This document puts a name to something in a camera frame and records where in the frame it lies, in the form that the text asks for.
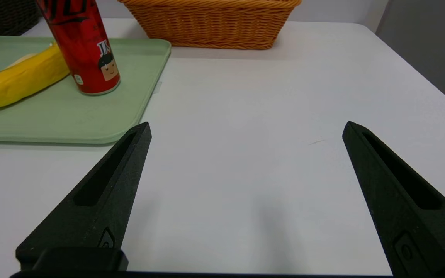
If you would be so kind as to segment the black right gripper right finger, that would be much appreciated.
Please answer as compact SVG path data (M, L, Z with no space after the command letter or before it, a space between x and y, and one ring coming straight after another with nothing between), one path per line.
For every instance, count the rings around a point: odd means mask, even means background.
M342 138L393 276L445 278L445 197L364 126Z

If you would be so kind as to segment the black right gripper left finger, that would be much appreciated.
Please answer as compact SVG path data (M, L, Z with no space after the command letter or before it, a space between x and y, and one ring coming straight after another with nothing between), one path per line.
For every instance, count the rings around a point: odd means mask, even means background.
M22 271L125 271L121 250L152 139L129 129L16 248Z

